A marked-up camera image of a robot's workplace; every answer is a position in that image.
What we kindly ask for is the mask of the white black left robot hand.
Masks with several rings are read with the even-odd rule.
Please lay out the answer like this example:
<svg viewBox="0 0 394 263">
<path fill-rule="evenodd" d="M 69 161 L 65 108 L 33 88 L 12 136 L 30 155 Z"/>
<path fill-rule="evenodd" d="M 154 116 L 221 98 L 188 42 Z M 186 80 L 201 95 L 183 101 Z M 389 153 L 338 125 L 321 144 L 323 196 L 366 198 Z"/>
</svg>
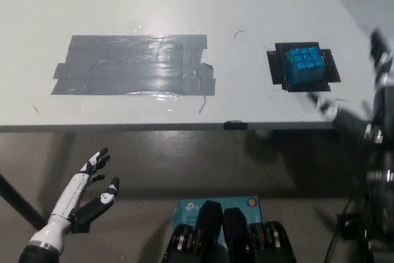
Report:
<svg viewBox="0 0 394 263">
<path fill-rule="evenodd" d="M 96 172 L 110 159 L 108 149 L 95 153 L 71 178 L 57 200 L 47 225 L 36 232 L 29 244 L 56 253 L 63 253 L 65 237 L 71 233 L 87 233 L 90 224 L 105 213 L 115 202 L 119 190 L 119 177 L 113 178 L 108 188 L 84 206 L 80 201 L 88 186 L 105 178 Z"/>
</svg>

